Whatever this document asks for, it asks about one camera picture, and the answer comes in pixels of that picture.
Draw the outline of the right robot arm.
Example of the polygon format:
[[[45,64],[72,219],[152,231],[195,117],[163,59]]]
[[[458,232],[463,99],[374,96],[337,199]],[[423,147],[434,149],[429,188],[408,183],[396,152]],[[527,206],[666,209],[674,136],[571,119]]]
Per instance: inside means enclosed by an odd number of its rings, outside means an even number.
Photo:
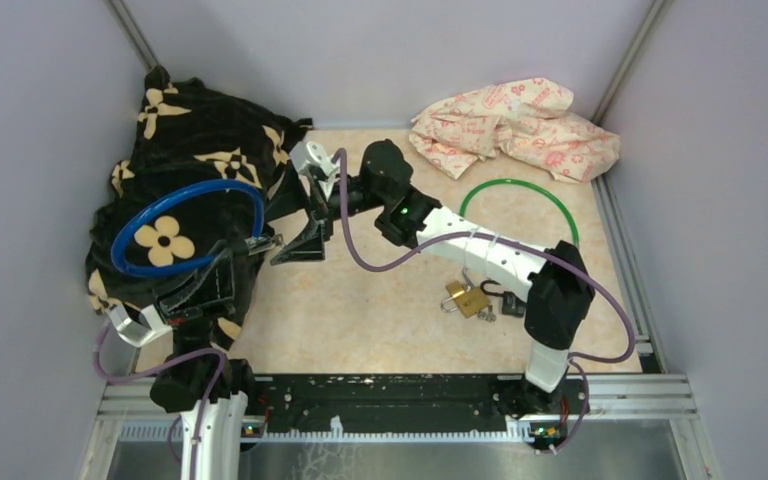
[[[413,185],[413,167],[389,139],[366,147],[355,175],[347,172],[344,151],[330,154],[313,141],[297,144],[289,158],[298,179],[308,182],[298,189],[308,221],[272,265],[324,260],[335,221],[346,224],[358,213],[377,210],[374,225],[391,244],[454,261],[525,302],[524,327],[534,344],[524,401],[536,412],[559,403],[571,345],[594,298],[575,245],[519,244],[465,219]]]

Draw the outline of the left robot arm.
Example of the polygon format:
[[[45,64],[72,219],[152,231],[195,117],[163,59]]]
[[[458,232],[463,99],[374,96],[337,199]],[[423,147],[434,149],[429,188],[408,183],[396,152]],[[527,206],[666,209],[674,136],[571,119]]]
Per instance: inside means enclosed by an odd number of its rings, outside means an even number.
[[[239,327],[233,255],[217,255],[172,282],[154,308],[172,331],[173,353],[157,374],[150,399],[178,416],[181,477],[233,479],[242,416],[260,399],[248,363],[227,356],[234,341],[230,332]]]

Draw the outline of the blue cable lock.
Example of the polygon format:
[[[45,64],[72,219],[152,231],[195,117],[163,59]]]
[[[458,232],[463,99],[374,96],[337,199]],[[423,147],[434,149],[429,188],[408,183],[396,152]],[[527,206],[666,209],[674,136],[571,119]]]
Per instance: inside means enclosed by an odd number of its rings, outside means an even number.
[[[218,254],[196,258],[195,245],[180,234],[180,226],[174,219],[162,220],[163,214],[188,200],[217,192],[239,192],[250,200],[253,209],[251,236],[233,241],[228,247],[232,254],[254,256],[265,251],[259,247],[259,239],[266,226],[265,196],[256,187],[238,180],[212,179],[188,185],[173,191],[143,208],[125,223],[116,235],[110,249],[114,268],[122,274],[140,278],[159,278],[184,274],[211,264]],[[148,250],[147,265],[130,262],[126,250],[137,243]]]

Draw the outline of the green cable lock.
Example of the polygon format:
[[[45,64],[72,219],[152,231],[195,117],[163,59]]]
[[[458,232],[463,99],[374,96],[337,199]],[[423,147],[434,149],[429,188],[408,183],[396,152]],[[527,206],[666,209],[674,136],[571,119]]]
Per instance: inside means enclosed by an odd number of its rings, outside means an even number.
[[[498,179],[492,179],[485,181],[483,183],[478,184],[476,187],[471,189],[463,198],[461,201],[461,204],[459,206],[459,215],[464,217],[466,215],[466,212],[468,210],[468,206],[470,202],[482,191],[487,190],[489,188],[497,187],[497,186],[517,186],[520,188],[525,188],[528,190],[531,190],[533,192],[536,192],[537,194],[541,195],[542,197],[549,200],[551,203],[555,205],[555,207],[561,212],[561,214],[564,216],[567,225],[570,230],[571,240],[572,244],[576,247],[580,246],[580,233],[577,226],[577,223],[574,219],[574,216],[572,215],[572,212],[568,209],[568,207],[552,192],[549,190],[525,181],[521,179],[515,179],[515,178],[498,178]]]

